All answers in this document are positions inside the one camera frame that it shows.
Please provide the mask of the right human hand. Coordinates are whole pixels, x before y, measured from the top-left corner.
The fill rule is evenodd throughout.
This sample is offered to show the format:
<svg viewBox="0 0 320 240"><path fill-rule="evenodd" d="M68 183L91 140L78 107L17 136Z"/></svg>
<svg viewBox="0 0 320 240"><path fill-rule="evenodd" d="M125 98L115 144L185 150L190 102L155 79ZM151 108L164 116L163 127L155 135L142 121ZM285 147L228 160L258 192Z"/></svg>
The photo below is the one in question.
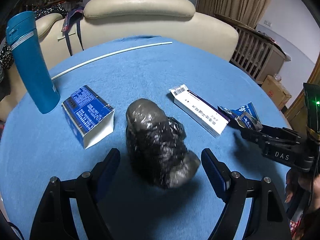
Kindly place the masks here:
<svg viewBox="0 0 320 240"><path fill-rule="evenodd" d="M319 174L298 172L291 168L286 174L285 203L289 219L297 221L303 213L319 209Z"/></svg>

